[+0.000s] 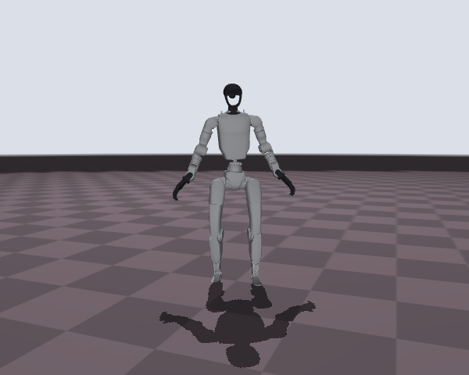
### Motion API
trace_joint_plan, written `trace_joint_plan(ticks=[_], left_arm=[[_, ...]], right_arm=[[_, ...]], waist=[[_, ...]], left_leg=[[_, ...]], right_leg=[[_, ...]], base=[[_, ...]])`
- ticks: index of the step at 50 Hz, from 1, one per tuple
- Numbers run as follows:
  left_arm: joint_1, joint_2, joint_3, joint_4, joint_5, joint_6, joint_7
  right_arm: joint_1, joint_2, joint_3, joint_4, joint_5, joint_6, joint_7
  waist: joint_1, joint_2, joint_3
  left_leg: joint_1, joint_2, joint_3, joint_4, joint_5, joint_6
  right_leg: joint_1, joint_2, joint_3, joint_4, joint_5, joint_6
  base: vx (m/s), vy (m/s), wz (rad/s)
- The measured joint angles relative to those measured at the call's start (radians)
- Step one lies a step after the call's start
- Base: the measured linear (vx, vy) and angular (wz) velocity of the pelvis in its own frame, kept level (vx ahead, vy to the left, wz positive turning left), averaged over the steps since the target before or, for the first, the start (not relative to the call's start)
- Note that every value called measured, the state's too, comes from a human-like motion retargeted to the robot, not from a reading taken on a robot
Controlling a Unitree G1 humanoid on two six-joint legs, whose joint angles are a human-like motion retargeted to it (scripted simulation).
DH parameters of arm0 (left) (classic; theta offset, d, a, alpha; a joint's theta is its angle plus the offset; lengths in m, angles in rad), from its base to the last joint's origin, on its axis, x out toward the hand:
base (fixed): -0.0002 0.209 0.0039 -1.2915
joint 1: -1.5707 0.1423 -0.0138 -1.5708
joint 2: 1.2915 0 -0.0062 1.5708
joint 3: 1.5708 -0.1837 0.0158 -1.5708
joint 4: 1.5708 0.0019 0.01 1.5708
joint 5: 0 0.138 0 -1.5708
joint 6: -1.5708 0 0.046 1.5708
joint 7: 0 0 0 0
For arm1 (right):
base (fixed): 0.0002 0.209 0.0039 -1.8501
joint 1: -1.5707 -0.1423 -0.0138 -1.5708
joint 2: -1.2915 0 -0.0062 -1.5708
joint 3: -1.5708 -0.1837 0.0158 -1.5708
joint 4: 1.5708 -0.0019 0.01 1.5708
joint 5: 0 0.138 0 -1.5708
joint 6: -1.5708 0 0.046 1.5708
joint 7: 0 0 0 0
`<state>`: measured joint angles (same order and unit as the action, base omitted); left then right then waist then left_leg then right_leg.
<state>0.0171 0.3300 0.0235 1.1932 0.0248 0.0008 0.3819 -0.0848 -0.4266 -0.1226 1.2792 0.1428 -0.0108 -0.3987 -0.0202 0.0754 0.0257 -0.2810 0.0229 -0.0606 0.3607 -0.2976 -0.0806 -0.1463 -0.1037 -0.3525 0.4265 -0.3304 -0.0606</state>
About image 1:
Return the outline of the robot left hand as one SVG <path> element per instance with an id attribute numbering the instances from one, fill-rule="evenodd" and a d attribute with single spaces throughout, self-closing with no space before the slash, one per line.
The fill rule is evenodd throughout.
<path id="1" fill-rule="evenodd" d="M 292 185 L 292 182 L 285 176 L 285 173 L 282 173 L 280 170 L 275 171 L 276 175 L 278 175 L 278 179 L 282 179 L 286 185 L 291 190 L 291 193 L 289 195 L 293 196 L 295 194 L 295 187 Z"/>

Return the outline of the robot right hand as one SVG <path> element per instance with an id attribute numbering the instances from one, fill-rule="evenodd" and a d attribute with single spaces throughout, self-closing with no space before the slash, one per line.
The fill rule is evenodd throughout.
<path id="1" fill-rule="evenodd" d="M 178 199 L 177 199 L 177 193 L 179 192 L 179 190 L 181 190 L 181 189 L 183 188 L 183 186 L 184 186 L 186 183 L 187 183 L 187 184 L 190 183 L 189 180 L 192 178 L 192 176 L 193 176 L 192 173 L 187 173 L 186 176 L 183 177 L 183 180 L 181 180 L 181 181 L 177 184 L 177 186 L 176 186 L 176 188 L 174 189 L 174 192 L 173 192 L 173 198 L 174 198 L 174 200 L 176 200 L 176 201 L 178 200 Z"/>

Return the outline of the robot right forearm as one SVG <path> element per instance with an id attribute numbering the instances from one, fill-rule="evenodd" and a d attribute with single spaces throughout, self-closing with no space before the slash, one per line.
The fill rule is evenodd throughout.
<path id="1" fill-rule="evenodd" d="M 202 161 L 202 157 L 198 154 L 195 154 L 198 145 L 199 144 L 197 144 L 196 147 L 195 147 L 195 150 L 194 150 L 193 155 L 192 155 L 192 160 L 191 160 L 191 162 L 189 164 L 189 167 L 188 167 L 188 172 L 187 173 L 192 173 L 193 174 L 192 178 L 189 181 L 193 181 L 195 179 L 195 174 L 197 173 L 198 168 L 199 168 L 199 164 Z M 186 174 L 185 174 L 185 176 L 186 176 Z"/>

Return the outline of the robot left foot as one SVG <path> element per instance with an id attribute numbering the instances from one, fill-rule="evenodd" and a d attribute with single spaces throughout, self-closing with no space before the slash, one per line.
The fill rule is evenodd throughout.
<path id="1" fill-rule="evenodd" d="M 261 282 L 261 280 L 260 280 L 260 278 L 259 278 L 258 276 L 254 275 L 254 277 L 251 276 L 250 278 L 251 278 L 251 281 L 252 281 L 252 283 L 253 283 L 254 285 L 256 285 L 256 286 L 261 286 L 261 285 L 263 285 L 262 282 Z"/>

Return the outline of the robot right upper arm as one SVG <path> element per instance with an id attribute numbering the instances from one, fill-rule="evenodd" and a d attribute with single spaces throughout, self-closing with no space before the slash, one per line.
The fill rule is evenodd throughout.
<path id="1" fill-rule="evenodd" d="M 210 117 L 209 119 L 206 120 L 204 127 L 202 129 L 202 133 L 200 135 L 199 145 L 197 147 L 195 154 L 205 156 L 208 150 L 206 146 L 213 133 L 212 129 L 218 126 L 218 120 L 219 120 L 219 116 Z"/>

